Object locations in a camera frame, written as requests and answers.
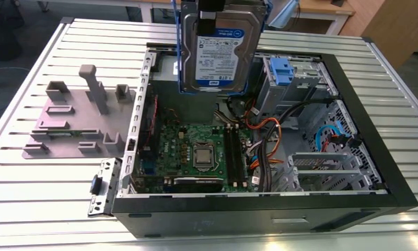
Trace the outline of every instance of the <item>hard drive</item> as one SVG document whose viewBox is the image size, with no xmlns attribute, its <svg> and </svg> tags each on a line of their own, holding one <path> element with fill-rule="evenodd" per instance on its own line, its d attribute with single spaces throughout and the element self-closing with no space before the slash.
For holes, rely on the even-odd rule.
<svg viewBox="0 0 418 251">
<path fill-rule="evenodd" d="M 197 35 L 197 4 L 181 7 L 181 91 L 241 94 L 264 25 L 262 1 L 226 1 L 213 34 Z"/>
</svg>

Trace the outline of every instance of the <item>slotted metal surface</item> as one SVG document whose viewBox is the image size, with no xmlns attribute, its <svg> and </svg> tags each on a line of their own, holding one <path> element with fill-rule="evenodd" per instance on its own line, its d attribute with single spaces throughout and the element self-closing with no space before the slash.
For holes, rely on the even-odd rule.
<svg viewBox="0 0 418 251">
<path fill-rule="evenodd" d="M 101 159 L 29 159 L 21 147 L 46 101 L 49 81 L 84 88 L 81 64 L 106 88 L 136 89 L 145 43 L 174 43 L 174 26 L 76 19 L 60 25 L 0 120 L 0 248 L 82 250 L 418 250 L 418 208 L 334 234 L 136 240 L 113 218 L 88 219 L 88 193 Z M 342 69 L 418 199 L 418 105 L 378 50 L 360 38 L 262 34 L 260 48 L 337 55 Z"/>
</svg>

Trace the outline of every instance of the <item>gray plastic shroud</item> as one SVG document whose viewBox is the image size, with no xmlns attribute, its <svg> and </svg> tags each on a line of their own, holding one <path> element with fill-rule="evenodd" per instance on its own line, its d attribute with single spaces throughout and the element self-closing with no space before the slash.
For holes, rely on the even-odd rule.
<svg viewBox="0 0 418 251">
<path fill-rule="evenodd" d="M 89 90 L 70 90 L 62 81 L 48 84 L 49 99 L 22 148 L 24 158 L 124 155 L 136 91 L 128 85 L 105 90 L 93 65 L 82 65 L 78 75 Z"/>
</svg>

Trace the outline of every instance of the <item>hard drive label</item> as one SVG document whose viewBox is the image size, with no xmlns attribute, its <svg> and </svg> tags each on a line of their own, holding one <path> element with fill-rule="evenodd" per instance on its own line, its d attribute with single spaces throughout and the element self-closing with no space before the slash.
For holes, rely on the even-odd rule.
<svg viewBox="0 0 418 251">
<path fill-rule="evenodd" d="M 233 82 L 244 42 L 242 29 L 217 28 L 212 36 L 198 36 L 196 79 L 202 86 L 226 86 Z"/>
</svg>

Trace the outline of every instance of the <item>ram slot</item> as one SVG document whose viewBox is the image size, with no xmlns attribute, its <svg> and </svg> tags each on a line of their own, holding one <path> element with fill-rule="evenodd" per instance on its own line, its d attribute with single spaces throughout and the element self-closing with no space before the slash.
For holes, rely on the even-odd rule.
<svg viewBox="0 0 418 251">
<path fill-rule="evenodd" d="M 225 130 L 222 132 L 222 137 L 225 141 L 228 184 L 232 186 L 237 179 L 236 179 L 236 167 L 233 164 L 233 156 L 232 156 L 232 128 L 230 127 L 225 127 Z"/>
<path fill-rule="evenodd" d="M 233 156 L 233 165 L 236 171 L 236 181 L 237 185 L 241 186 L 245 181 L 245 170 L 242 162 L 242 145 L 240 142 L 238 129 L 232 129 L 230 133 L 230 146 L 232 146 L 232 156 Z"/>
</svg>

